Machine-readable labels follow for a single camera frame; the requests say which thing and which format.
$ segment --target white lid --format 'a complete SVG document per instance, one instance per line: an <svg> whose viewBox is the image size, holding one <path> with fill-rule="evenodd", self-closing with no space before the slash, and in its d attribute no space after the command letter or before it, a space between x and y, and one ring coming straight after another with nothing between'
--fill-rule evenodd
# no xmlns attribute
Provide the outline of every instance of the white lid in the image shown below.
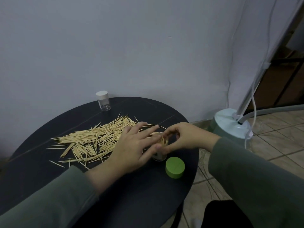
<svg viewBox="0 0 304 228"><path fill-rule="evenodd" d="M109 98L108 92L103 90L96 93L96 97L98 100L103 100Z"/></svg>

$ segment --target table top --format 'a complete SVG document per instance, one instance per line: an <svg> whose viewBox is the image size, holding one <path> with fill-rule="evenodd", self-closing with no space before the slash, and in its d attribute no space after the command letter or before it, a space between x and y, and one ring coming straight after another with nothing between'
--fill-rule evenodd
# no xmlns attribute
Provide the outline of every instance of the table top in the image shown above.
<svg viewBox="0 0 304 228"><path fill-rule="evenodd" d="M134 121L136 117L139 121L159 124L165 128L187 122L172 107L147 98L111 98L110 104L111 110L106 112L100 110L97 101L71 109L47 122L20 145L0 178L0 215L66 170L49 161L59 161L62 153L61 149L46 149L55 144L51 138L75 130L87 130L99 122L111 122L119 113L129 114ZM145 166L123 176L108 188L75 227L88 224L93 227L160 227L187 196L196 175L199 152L198 149L177 150L169 157L179 157L184 161L185 171L180 179L167 176L165 161L151 159ZM73 165L86 171L77 164ZM90 163L88 167L93 168L97 164L98 161Z"/></svg>

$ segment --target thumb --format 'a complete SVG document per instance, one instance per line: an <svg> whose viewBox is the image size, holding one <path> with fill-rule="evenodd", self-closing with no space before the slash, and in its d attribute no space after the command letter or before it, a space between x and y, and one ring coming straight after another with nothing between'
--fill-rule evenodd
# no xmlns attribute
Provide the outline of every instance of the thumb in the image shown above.
<svg viewBox="0 0 304 228"><path fill-rule="evenodd" d="M162 154L167 154L181 148L183 148L183 141L181 139L178 139L176 142L163 147L161 151Z"/></svg>
<svg viewBox="0 0 304 228"><path fill-rule="evenodd" d="M139 162L143 166L147 161L161 148L161 144L156 143L152 145L140 158Z"/></svg>

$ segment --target person's left hand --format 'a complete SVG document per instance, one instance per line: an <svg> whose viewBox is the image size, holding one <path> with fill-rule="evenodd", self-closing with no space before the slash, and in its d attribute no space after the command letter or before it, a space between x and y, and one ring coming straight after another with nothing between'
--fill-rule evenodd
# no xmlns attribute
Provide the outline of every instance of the person's left hand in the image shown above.
<svg viewBox="0 0 304 228"><path fill-rule="evenodd" d="M157 143L161 135L148 137L158 128L158 125L138 132L145 125L147 122L139 122L133 127L125 127L107 162L122 168L124 173L130 173L146 164L162 146ZM142 154L142 149L150 145L152 146Z"/></svg>

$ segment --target green lid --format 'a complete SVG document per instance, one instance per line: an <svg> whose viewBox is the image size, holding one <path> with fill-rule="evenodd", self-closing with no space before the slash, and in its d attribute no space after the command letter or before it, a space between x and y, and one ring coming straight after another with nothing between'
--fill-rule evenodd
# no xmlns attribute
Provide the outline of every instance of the green lid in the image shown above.
<svg viewBox="0 0 304 228"><path fill-rule="evenodd" d="M170 157L166 161L166 173L171 178L180 178L183 176L185 164L178 157Z"/></svg>

